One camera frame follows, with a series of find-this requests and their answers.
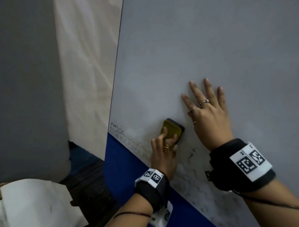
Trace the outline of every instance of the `left hand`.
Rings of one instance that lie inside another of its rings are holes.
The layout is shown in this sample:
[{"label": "left hand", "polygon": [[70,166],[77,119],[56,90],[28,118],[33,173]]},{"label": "left hand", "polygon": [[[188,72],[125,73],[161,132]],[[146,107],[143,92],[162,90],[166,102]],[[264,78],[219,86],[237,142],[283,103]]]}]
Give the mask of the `left hand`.
[{"label": "left hand", "polygon": [[[152,165],[151,168],[161,171],[166,175],[170,181],[176,172],[177,160],[176,160],[176,150],[177,145],[173,147],[178,139],[177,134],[173,136],[172,139],[165,139],[167,136],[167,128],[164,127],[163,133],[159,135],[156,139],[151,140],[152,145]],[[170,146],[170,151],[163,151],[165,145]]]}]

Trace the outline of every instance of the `right hand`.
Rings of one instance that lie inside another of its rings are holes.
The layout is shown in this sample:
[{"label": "right hand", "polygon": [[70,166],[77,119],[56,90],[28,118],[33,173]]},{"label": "right hand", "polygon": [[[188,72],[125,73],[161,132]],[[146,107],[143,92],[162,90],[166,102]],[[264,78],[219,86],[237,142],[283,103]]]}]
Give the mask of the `right hand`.
[{"label": "right hand", "polygon": [[[189,85],[198,103],[207,99],[193,81],[190,81]],[[207,78],[204,79],[204,85],[210,103],[202,103],[199,106],[194,104],[187,95],[182,94],[181,97],[189,110],[198,106],[193,112],[188,112],[188,116],[193,122],[196,121],[194,130],[202,144],[212,151],[233,140],[234,136],[231,131],[223,89],[218,87],[218,97],[216,97],[212,84]]]}]

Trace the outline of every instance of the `beige sheet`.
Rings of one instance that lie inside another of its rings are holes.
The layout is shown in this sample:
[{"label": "beige sheet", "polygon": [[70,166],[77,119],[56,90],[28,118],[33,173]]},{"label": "beige sheet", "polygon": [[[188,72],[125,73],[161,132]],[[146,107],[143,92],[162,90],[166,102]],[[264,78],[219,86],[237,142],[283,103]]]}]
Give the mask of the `beige sheet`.
[{"label": "beige sheet", "polygon": [[104,160],[122,0],[54,0],[70,141]]}]

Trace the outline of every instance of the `gray wall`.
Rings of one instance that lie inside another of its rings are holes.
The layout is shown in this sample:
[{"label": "gray wall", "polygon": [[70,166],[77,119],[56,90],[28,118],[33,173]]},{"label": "gray wall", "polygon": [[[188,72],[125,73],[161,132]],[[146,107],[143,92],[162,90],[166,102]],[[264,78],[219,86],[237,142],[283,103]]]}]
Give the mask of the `gray wall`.
[{"label": "gray wall", "polygon": [[70,171],[52,0],[0,3],[0,182]]}]

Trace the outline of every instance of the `hand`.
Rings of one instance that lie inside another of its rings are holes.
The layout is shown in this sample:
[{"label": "hand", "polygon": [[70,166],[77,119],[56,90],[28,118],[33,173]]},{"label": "hand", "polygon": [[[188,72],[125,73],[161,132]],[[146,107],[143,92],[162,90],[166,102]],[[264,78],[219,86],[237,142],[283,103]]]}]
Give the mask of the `hand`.
[{"label": "hand", "polygon": [[[190,81],[189,85],[198,103],[207,99],[193,81]],[[188,112],[188,116],[193,122],[196,121],[194,130],[202,144],[212,151],[233,140],[234,136],[231,131],[223,89],[218,87],[217,98],[212,84],[207,78],[204,79],[204,85],[210,103],[197,105],[198,108],[195,108],[193,112]],[[187,95],[182,94],[181,97],[189,110],[196,106]]]},{"label": "hand", "polygon": [[[151,140],[152,145],[152,165],[151,168],[161,171],[166,175],[170,181],[176,172],[176,150],[177,146],[172,147],[178,139],[177,134],[173,136],[173,139],[166,139],[167,128],[164,127],[163,133],[159,135],[155,140]],[[163,147],[169,145],[171,147],[169,152],[163,151]]]}]

